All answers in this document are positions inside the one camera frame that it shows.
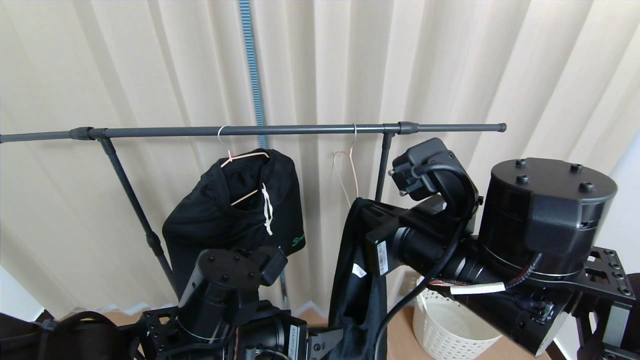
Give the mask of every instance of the wooden floor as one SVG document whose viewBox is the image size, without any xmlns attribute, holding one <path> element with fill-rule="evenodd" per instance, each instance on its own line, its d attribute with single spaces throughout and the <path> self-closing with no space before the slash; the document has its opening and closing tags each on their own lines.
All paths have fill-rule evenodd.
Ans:
<svg viewBox="0 0 640 360">
<path fill-rule="evenodd" d="M 127 316 L 123 313 L 106 313 L 116 325 L 134 323 L 140 318 L 140 314 Z M 311 326 L 325 326 L 326 319 L 314 310 L 305 311 L 300 318 Z M 418 344 L 413 335 L 413 308 L 404 308 L 389 324 L 388 329 L 388 360 L 433 360 L 429 354 Z M 477 360 L 531 360 L 532 355 L 522 350 L 511 340 L 503 337 L 496 344 L 482 353 Z M 539 360 L 550 360 L 547 354 L 543 354 Z"/>
</svg>

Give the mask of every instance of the clothes hanger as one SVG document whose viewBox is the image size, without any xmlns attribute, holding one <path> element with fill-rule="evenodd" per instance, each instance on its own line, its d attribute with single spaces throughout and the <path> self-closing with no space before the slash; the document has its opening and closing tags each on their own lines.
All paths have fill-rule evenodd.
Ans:
<svg viewBox="0 0 640 360">
<path fill-rule="evenodd" d="M 221 167 L 221 168 L 225 167 L 228 163 L 230 163 L 230 162 L 232 162 L 232 161 L 234 161 L 234 160 L 243 159 L 243 158 L 248 158 L 248 157 L 250 157 L 250 156 L 264 155 L 264 156 L 266 156 L 267 158 L 269 158 L 269 154 L 267 154 L 266 152 L 253 152 L 253 153 L 251 153 L 251 154 L 245 154 L 245 155 L 239 155 L 239 156 L 232 156 L 232 155 L 231 155 L 231 150 L 229 149 L 229 146 L 227 146 L 227 145 L 222 141 L 222 139 L 220 138 L 220 131 L 222 131 L 222 129 L 223 129 L 225 126 L 227 126 L 227 125 L 221 126 L 221 127 L 218 129 L 218 141 L 219 141 L 222 145 L 224 145 L 224 147 L 226 147 L 226 148 L 227 148 L 227 154 L 229 155 L 229 159 L 227 159 L 224 163 L 222 163 L 222 165 L 220 165 L 220 167 Z M 252 192 L 250 192 L 250 193 L 246 194 L 245 196 L 241 197 L 240 199 L 237 199 L 236 201 L 232 202 L 232 203 L 231 203 L 231 206 L 236 205 L 237 203 L 241 202 L 242 200 L 245 200 L 246 198 L 248 198 L 249 196 L 251 196 L 251 195 L 253 195 L 254 193 L 257 193 L 257 192 L 258 192 L 258 189 L 255 189 L 254 191 L 252 191 Z"/>
<path fill-rule="evenodd" d="M 351 162 L 351 170 L 353 171 L 353 180 L 356 183 L 356 197 L 360 196 L 360 190 L 358 189 L 358 176 L 356 175 L 356 167 L 353 164 L 353 146 L 356 144 L 356 138 L 358 137 L 358 128 L 356 124 L 353 124 L 353 141 L 351 142 L 351 148 L 349 149 L 349 154 L 344 151 L 337 151 L 333 153 L 333 168 L 335 169 L 335 159 L 340 155 L 348 155 L 349 161 Z M 342 182 L 342 177 L 340 176 L 340 172 L 338 170 L 335 171 L 335 174 L 338 175 L 338 181 L 340 181 L 340 185 L 342 186 L 342 191 L 344 192 L 344 197 L 347 199 L 347 205 L 351 205 L 349 201 L 349 195 L 347 194 L 347 189 L 344 187 L 344 183 Z"/>
</svg>

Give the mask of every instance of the garment rack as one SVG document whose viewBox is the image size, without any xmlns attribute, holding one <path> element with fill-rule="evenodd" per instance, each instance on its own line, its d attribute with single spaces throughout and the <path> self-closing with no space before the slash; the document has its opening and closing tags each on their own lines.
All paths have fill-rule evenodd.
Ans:
<svg viewBox="0 0 640 360">
<path fill-rule="evenodd" d="M 345 124 L 345 125 L 271 125 L 271 126 L 203 126 L 203 127 L 130 127 L 120 129 L 78 127 L 69 131 L 50 131 L 44 133 L 23 133 L 0 135 L 0 143 L 30 142 L 39 140 L 96 140 L 113 166 L 118 180 L 122 185 L 133 210 L 145 231 L 147 244 L 158 258 L 166 278 L 169 280 L 173 291 L 180 298 L 175 289 L 173 272 L 164 255 L 160 238 L 151 229 L 151 225 L 145 216 L 142 206 L 138 201 L 135 191 L 129 182 L 129 178 L 122 167 L 116 149 L 111 142 L 112 138 L 148 138 L 160 136 L 234 136 L 234 135 L 305 135 L 305 134 L 349 134 L 357 127 L 358 134 L 383 134 L 382 153 L 378 170 L 378 182 L 376 185 L 375 200 L 382 198 L 382 188 L 385 183 L 385 170 L 389 157 L 389 149 L 394 135 L 408 135 L 415 133 L 452 132 L 452 131 L 498 131 L 504 132 L 507 125 L 502 124 L 417 124 L 414 122 L 398 122 L 395 124 Z"/>
</svg>

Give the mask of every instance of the curtain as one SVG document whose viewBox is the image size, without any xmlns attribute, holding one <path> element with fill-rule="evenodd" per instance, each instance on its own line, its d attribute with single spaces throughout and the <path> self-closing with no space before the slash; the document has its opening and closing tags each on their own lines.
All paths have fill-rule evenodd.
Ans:
<svg viewBox="0 0 640 360">
<path fill-rule="evenodd" d="M 481 194 L 491 167 L 513 158 L 609 173 L 640 127 L 637 1 L 292 0 L 253 2 L 252 12 L 269 125 L 506 122 L 505 133 L 394 138 L 391 160 L 442 138 Z M 235 1 L 2 2 L 0 86 L 4 134 L 255 124 Z M 257 147 L 255 136 L 224 141 L 235 154 Z M 334 170 L 333 153 L 353 135 L 268 141 L 295 161 L 303 195 L 307 246 L 285 270 L 291 307 L 326 311 L 356 195 L 348 161 Z M 113 142 L 157 233 L 226 155 L 215 137 Z M 361 197 L 373 197 L 380 142 L 354 143 Z M 0 263 L 51 313 L 176 303 L 98 144 L 0 149 Z M 389 179 L 383 202 L 414 205 Z M 277 299 L 277 288 L 263 295 Z"/>
</svg>

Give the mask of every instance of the laundry basket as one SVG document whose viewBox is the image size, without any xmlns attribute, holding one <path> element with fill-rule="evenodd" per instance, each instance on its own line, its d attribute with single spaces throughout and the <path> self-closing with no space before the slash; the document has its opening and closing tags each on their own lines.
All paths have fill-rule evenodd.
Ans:
<svg viewBox="0 0 640 360">
<path fill-rule="evenodd" d="M 413 333 L 436 360 L 475 359 L 501 337 L 471 310 L 431 290 L 416 298 Z"/>
</svg>

